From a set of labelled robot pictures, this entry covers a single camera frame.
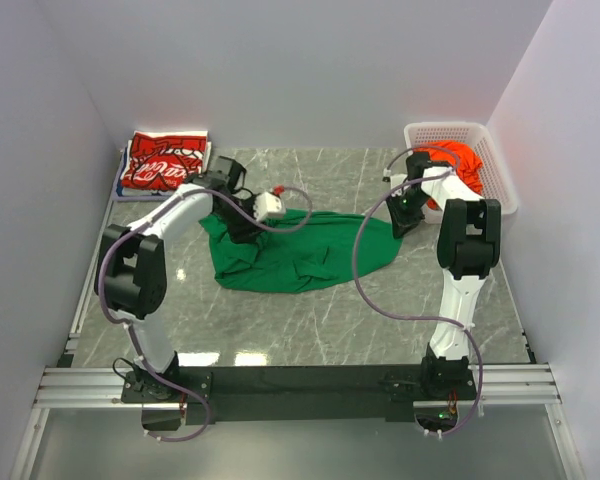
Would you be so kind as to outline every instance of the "green cloth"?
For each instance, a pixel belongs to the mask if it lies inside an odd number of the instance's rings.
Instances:
[[[290,228],[306,212],[288,210],[272,227]],[[362,215],[314,212],[297,232],[262,232],[256,243],[235,244],[226,225],[215,215],[200,224],[209,233],[211,259],[220,285],[252,292],[300,293],[348,282],[353,279],[351,254],[362,224]],[[391,225],[371,219],[358,252],[358,271],[367,275],[390,264],[401,240],[393,238]]]

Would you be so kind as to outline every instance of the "red coca-cola cloth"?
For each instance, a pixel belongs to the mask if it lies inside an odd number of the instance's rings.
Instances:
[[[175,190],[189,175],[202,172],[206,148],[206,136],[136,132],[120,184],[136,190]]]

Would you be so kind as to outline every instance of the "laundry basket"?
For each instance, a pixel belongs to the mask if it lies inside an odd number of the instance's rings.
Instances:
[[[507,169],[497,154],[491,135],[484,125],[472,122],[421,122],[404,128],[407,147],[417,147],[440,140],[455,140],[467,144],[482,159],[478,171],[482,181],[482,196],[495,198],[502,205],[502,215],[511,215],[518,208],[518,200]],[[422,208],[427,223],[441,223],[442,210]]]

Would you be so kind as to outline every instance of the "red fabric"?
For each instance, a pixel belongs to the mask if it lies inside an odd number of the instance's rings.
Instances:
[[[478,173],[478,170],[482,168],[482,160],[471,148],[464,143],[451,140],[431,142],[429,145],[446,148],[456,153],[460,157],[460,166],[456,172],[458,177],[475,193],[482,194],[482,182]],[[419,152],[429,152],[429,156],[434,162],[447,161],[451,165],[455,166],[456,164],[455,158],[446,152],[434,150],[433,148],[417,148],[416,150]],[[427,205],[434,210],[438,209],[438,205],[431,198],[427,202]]]
[[[151,137],[136,132],[129,151],[129,168],[120,183],[138,190],[175,190],[192,173],[204,168],[207,137]]]

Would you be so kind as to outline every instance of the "marble table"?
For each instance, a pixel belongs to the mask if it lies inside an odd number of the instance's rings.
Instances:
[[[382,169],[392,149],[216,149],[248,170],[254,191],[296,185],[315,209],[365,213],[387,189]],[[289,194],[289,207],[302,199]],[[117,203],[110,222],[127,224],[155,203]],[[388,220],[386,207],[378,218]],[[436,314],[442,271],[435,248],[439,228],[421,224],[405,236],[395,261],[363,279],[382,307],[404,314]],[[186,365],[321,365],[419,363],[435,328],[373,312],[353,282],[302,294],[226,290],[214,280],[206,233],[199,225],[167,252],[169,289],[161,307],[166,329]],[[74,367],[107,367],[132,358],[125,332],[109,325],[92,294],[85,309]],[[475,313],[474,335],[486,363],[527,363],[525,338],[501,266],[492,270]]]

